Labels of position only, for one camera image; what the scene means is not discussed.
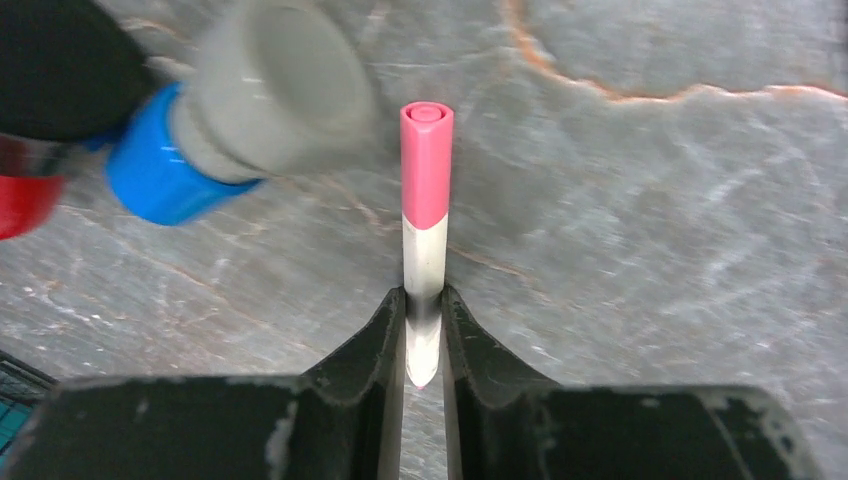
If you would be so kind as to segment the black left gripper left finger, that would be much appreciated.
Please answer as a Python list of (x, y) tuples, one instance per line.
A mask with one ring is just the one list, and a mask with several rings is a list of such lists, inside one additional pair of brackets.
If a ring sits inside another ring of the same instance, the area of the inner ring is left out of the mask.
[(50, 391), (10, 479), (395, 479), (405, 295), (298, 375), (90, 377)]

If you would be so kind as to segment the pink pen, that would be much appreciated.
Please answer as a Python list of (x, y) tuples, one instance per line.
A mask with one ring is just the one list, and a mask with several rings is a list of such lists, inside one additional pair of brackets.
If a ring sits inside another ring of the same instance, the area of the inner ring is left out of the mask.
[(439, 366), (453, 127), (444, 104), (418, 101), (400, 110), (406, 372), (419, 389)]

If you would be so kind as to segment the black wire mesh organizer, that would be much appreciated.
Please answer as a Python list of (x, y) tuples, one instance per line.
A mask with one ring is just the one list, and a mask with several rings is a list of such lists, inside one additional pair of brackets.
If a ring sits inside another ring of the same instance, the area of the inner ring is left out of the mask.
[(19, 431), (56, 380), (1, 351), (1, 463)]

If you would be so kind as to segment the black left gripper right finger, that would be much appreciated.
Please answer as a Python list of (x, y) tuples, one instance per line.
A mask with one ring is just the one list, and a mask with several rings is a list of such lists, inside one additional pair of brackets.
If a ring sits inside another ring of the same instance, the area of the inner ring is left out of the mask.
[(744, 385), (566, 386), (441, 297), (452, 479), (818, 479), (800, 427)]

